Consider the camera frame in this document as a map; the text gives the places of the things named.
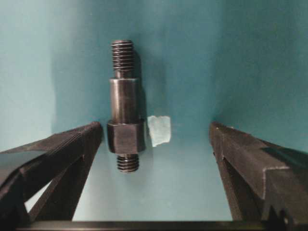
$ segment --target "cylindrical shank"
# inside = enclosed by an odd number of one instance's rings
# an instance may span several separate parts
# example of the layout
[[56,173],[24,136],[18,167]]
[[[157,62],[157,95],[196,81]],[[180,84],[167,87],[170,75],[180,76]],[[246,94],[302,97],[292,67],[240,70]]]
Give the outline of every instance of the cylindrical shank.
[[136,123],[138,113],[138,79],[110,79],[111,115],[115,124]]

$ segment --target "black base bar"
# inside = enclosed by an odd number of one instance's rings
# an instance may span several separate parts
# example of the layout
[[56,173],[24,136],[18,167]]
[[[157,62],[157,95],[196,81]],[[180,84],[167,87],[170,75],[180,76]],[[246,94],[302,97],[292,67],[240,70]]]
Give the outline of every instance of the black base bar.
[[37,221],[17,231],[265,231],[261,221]]

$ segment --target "hex nut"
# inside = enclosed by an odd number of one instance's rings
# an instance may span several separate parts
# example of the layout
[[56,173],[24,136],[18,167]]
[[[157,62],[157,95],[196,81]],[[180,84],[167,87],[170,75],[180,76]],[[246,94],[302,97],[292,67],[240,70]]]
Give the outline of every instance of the hex nut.
[[134,124],[107,123],[109,150],[116,154],[137,154],[145,149],[144,120]]

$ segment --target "threaded stud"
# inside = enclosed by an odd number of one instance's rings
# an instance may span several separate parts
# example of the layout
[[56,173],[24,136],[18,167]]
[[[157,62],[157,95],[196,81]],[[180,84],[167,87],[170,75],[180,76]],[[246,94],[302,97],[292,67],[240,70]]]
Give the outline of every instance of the threaded stud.
[[134,69],[134,45],[130,40],[115,40],[111,44],[114,71]]
[[139,168],[138,155],[130,155],[126,157],[117,157],[117,169],[121,172],[134,172]]

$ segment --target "metal shaft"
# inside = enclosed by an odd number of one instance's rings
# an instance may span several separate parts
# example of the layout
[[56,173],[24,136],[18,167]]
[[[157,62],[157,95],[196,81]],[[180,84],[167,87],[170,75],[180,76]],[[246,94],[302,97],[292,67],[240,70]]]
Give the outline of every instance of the metal shaft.
[[[112,134],[108,134],[108,137],[110,140],[115,140],[116,138],[118,138],[117,134],[122,132],[118,136],[120,136],[120,138],[127,139],[127,137],[124,136],[134,134],[131,134],[129,132],[123,133],[123,131],[127,131],[127,129],[134,127],[129,127],[126,125],[137,125],[141,122],[138,110],[139,80],[133,75],[134,48],[133,43],[130,40],[115,40],[111,46],[114,77],[110,79],[112,119],[111,123],[109,123],[108,126],[111,131],[110,133]],[[121,127],[117,127],[119,130],[122,129],[117,134],[115,134],[115,131],[118,130],[111,129],[111,126],[115,125],[123,125]],[[129,149],[131,144],[127,143],[119,145],[122,145],[123,147]],[[120,153],[116,151],[118,150],[116,147],[111,147],[110,149],[113,150],[116,154],[118,154],[117,166],[120,171],[131,172],[138,169],[138,153]]]

